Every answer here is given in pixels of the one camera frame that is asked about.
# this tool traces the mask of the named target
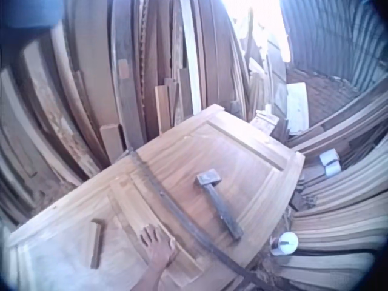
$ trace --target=corrugated metal wall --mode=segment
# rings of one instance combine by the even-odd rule
[[[388,32],[362,0],[281,0],[294,66],[348,80],[360,91],[388,66]]]

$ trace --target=wood scrap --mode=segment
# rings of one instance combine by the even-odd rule
[[[100,128],[104,147],[108,153],[109,161],[113,164],[124,152],[121,141],[121,131],[119,124],[104,125]]]
[[[159,134],[171,128],[169,92],[166,85],[155,87],[156,109],[158,111]]]
[[[101,253],[102,225],[96,221],[87,224],[85,241],[85,263],[91,269],[97,269]]]

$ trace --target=finger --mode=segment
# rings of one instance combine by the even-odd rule
[[[155,238],[157,241],[162,240],[162,230],[161,230],[160,226],[157,226],[157,228],[155,229]]]
[[[155,227],[152,225],[152,224],[149,224],[145,227],[146,229],[146,232],[151,240],[154,241],[156,238],[155,238]]]
[[[142,242],[145,244],[145,246],[148,247],[149,245],[151,245],[151,239],[148,236],[146,228],[143,228],[143,230],[141,231],[140,238],[141,238]]]

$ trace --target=wood board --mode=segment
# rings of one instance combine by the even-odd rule
[[[304,160],[216,105],[144,145],[138,154],[190,219],[242,266],[262,248],[281,219]],[[210,167],[222,176],[218,191],[244,230],[237,244],[232,244],[213,206],[194,185],[195,175]],[[252,170],[257,167],[261,169],[259,176]],[[274,201],[276,207],[269,207]],[[142,212],[139,207],[133,208],[133,203],[149,210]],[[106,222],[99,266],[103,275],[93,277],[79,262],[77,246],[83,237],[83,222],[92,218]],[[235,277],[209,257],[163,206],[131,157],[123,158],[30,220],[12,234],[10,245],[25,242],[32,258],[41,259],[42,271],[37,278],[41,290],[69,280],[75,289],[94,284],[130,289],[146,267],[136,234],[150,221],[168,229],[182,248],[179,259],[162,278],[166,290],[221,290]],[[257,228],[257,221],[266,223]],[[41,239],[40,233],[48,235]],[[58,260],[63,262],[59,273],[55,271]]]

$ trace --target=curved wooden plank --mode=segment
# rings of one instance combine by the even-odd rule
[[[36,148],[41,152],[42,156],[47,162],[68,182],[79,186],[81,185],[81,179],[73,172],[73,170],[62,160],[55,149],[45,139],[43,134],[38,129],[33,118],[30,116],[28,110],[21,102],[15,86],[12,82],[12,77],[9,70],[4,70],[1,73],[1,85],[4,89],[3,94],[8,99],[15,116],[22,124],[23,128],[33,141]]]
[[[77,0],[74,3],[74,31],[79,70],[92,107],[97,128],[118,124],[109,63],[108,2]]]
[[[53,85],[53,80],[49,76],[38,42],[29,44],[23,56],[36,97],[50,126],[85,174],[89,178],[95,176],[101,171],[101,166],[68,116]]]
[[[63,89],[70,110],[73,113],[75,121],[85,138],[90,150],[97,157],[98,161],[104,166],[109,165],[107,155],[101,146],[101,143],[93,130],[88,114],[82,104],[82,99],[78,93],[73,72],[70,67],[70,60],[66,50],[64,28],[62,22],[51,29],[51,39],[54,48],[54,55],[57,63],[59,77],[62,82]]]

